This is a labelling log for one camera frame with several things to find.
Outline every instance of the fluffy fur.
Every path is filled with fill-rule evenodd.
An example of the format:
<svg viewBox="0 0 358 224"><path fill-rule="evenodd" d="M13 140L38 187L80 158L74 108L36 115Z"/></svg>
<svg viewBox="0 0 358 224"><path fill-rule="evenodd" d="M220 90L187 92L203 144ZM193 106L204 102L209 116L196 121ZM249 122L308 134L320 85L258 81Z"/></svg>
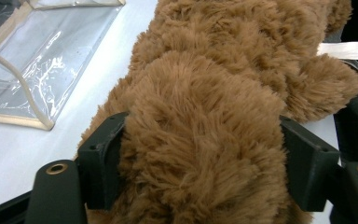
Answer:
<svg viewBox="0 0 358 224"><path fill-rule="evenodd" d="M326 55L346 0L159 0L130 72L83 135L129 111L126 184L101 223L309 223L286 188L279 116L337 112L358 75Z"/></svg>

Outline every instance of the brown fur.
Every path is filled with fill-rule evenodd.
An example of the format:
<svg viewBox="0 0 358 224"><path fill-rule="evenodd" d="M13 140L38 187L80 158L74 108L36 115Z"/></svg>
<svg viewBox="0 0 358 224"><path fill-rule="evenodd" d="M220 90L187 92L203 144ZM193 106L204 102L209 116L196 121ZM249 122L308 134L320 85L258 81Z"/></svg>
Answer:
<svg viewBox="0 0 358 224"><path fill-rule="evenodd" d="M335 113L358 75L315 56L349 17L345 0L159 0L130 72L90 134L129 111L126 179L101 223L309 223L286 188L279 116Z"/></svg>

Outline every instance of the brown teddy bear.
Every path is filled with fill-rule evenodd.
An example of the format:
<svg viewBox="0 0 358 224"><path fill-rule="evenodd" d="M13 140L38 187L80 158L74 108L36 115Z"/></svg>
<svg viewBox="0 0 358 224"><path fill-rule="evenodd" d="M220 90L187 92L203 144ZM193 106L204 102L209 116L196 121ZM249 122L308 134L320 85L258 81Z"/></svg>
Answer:
<svg viewBox="0 0 358 224"><path fill-rule="evenodd" d="M83 134L128 111L123 191L101 223L309 223L287 192L280 115L337 112L358 74L316 56L349 0L159 0L130 72Z"/></svg>

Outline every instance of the teddy bear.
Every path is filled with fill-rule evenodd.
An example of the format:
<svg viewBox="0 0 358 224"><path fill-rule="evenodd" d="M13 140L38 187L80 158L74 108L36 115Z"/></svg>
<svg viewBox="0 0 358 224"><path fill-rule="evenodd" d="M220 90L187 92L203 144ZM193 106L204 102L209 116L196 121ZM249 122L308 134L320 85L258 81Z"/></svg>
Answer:
<svg viewBox="0 0 358 224"><path fill-rule="evenodd" d="M317 55L350 15L350 0L159 0L82 135L129 113L122 191L90 223L310 223L286 187L280 115L318 120L358 93L356 72Z"/></svg>

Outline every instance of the plush toy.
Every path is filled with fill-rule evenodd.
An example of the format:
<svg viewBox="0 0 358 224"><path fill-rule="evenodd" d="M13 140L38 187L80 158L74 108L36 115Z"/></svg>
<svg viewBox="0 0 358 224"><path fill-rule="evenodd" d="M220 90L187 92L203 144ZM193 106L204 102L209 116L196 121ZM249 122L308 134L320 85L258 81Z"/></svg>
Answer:
<svg viewBox="0 0 358 224"><path fill-rule="evenodd" d="M101 223L309 223L287 191L280 115L337 112L358 74L327 55L348 0L159 0L130 71L83 135L128 111L123 190Z"/></svg>

